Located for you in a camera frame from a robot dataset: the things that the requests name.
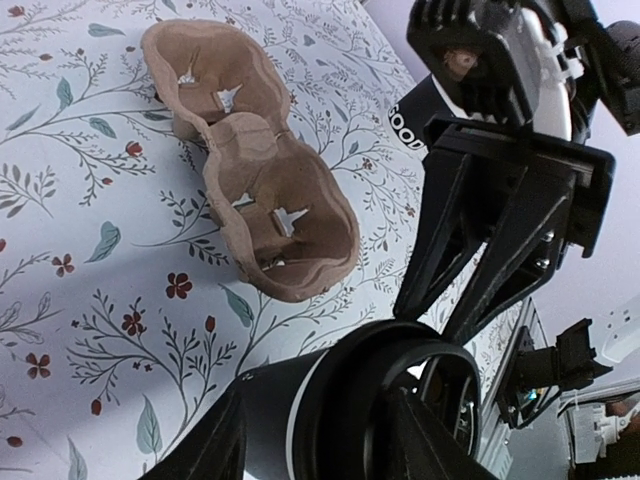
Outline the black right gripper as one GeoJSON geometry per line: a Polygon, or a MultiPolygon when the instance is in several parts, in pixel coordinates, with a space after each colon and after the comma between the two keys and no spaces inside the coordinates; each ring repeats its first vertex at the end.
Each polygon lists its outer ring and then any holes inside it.
{"type": "Polygon", "coordinates": [[[547,283],[569,246],[592,256],[615,160],[547,135],[443,116],[424,134],[418,231],[393,315],[422,316],[482,249],[443,331],[464,345],[547,283]]]}

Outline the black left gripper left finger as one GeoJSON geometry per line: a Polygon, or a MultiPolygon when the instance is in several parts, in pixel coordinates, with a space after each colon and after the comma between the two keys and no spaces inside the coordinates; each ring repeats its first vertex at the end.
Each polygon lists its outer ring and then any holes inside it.
{"type": "Polygon", "coordinates": [[[246,418],[237,392],[228,389],[179,445],[144,474],[147,480],[242,479],[246,418]]]}

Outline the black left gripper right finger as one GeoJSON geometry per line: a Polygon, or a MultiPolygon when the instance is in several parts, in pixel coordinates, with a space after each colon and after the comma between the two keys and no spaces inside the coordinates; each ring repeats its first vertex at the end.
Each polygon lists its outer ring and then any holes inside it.
{"type": "Polygon", "coordinates": [[[465,453],[443,423],[404,389],[387,395],[390,445],[386,479],[481,480],[494,477],[465,453]]]}

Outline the black and white paper cup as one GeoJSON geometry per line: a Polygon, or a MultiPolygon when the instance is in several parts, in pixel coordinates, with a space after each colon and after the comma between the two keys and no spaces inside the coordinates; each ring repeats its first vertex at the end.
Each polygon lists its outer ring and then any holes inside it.
{"type": "Polygon", "coordinates": [[[301,402],[325,350],[254,368],[232,386],[238,391],[246,425],[243,477],[293,479],[293,445],[301,402]]]}

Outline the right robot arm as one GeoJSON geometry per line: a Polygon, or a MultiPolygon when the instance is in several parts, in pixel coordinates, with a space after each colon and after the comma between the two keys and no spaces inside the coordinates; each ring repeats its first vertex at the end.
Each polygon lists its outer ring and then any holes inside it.
{"type": "Polygon", "coordinates": [[[464,344],[547,283],[568,247],[593,254],[615,161],[587,141],[598,104],[639,131],[639,26],[604,26],[588,1],[418,1],[407,40],[429,74],[389,124],[427,154],[393,314],[419,319],[474,262],[443,332],[464,344]]]}

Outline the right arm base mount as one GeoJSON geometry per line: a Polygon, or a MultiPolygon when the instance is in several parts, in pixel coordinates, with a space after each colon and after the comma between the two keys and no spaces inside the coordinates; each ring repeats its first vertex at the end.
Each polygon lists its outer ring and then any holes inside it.
{"type": "Polygon", "coordinates": [[[613,368],[596,360],[590,343],[593,321],[584,318],[556,337],[552,346],[536,348],[530,329],[520,328],[495,401],[500,419],[524,429],[563,393],[581,390],[613,368]]]}

